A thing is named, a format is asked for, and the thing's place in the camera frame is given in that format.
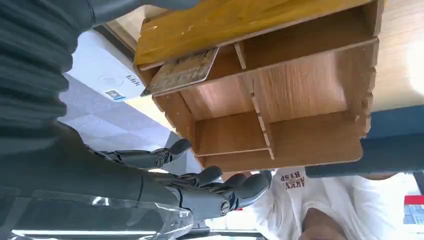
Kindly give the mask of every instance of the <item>tiled floor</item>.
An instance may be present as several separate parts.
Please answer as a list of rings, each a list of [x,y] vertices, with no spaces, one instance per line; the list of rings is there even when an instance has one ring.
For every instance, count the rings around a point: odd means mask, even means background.
[[[163,148],[171,131],[124,102],[112,102],[73,77],[60,99],[67,114],[60,121],[75,128],[82,140],[101,151]]]

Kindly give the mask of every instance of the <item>white t-shirt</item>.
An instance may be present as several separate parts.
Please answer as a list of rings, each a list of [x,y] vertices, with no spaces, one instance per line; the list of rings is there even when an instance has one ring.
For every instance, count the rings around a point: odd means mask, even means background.
[[[271,187],[247,209],[269,240],[298,240],[309,208],[333,218],[348,240],[406,240],[404,173],[385,180],[360,176],[308,178],[305,168],[280,168]]]

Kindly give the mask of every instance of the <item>wooden compartment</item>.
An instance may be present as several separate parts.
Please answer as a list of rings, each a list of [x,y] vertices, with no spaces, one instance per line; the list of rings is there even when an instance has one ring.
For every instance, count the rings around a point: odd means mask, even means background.
[[[224,45],[206,81],[153,100],[205,167],[356,161],[370,129],[379,4]],[[159,66],[136,69],[147,85]]]

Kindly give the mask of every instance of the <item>robotic hand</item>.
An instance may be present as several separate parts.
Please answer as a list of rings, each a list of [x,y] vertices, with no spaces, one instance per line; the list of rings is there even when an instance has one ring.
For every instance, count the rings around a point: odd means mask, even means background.
[[[191,147],[187,139],[180,139],[170,148],[154,151],[120,150],[100,152],[87,146],[95,155],[105,160],[140,170],[160,168]],[[174,175],[146,172],[148,178],[171,191],[179,201],[179,207],[189,209],[195,220],[225,216],[228,212],[254,203],[271,184],[271,172],[261,171],[247,178],[242,173],[230,177],[225,183],[215,182],[222,175],[217,166],[210,166],[201,173]]]
[[[185,140],[153,152],[97,152],[57,121],[66,113],[62,73],[72,68],[82,32],[143,4],[184,9],[196,3],[0,1],[0,239],[99,232],[165,239],[187,232],[176,229],[182,220],[224,216],[268,189],[269,172],[213,183],[221,175],[217,167],[182,176],[145,170],[174,160],[188,148]]]

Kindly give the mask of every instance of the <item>qr code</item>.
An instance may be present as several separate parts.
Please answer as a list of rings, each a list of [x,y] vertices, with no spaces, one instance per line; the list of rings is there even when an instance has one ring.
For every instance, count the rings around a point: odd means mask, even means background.
[[[104,94],[108,95],[109,97],[111,97],[113,100],[119,100],[119,99],[124,99],[125,96],[121,95],[119,92],[117,92],[116,90],[109,90],[109,91],[105,91]]]

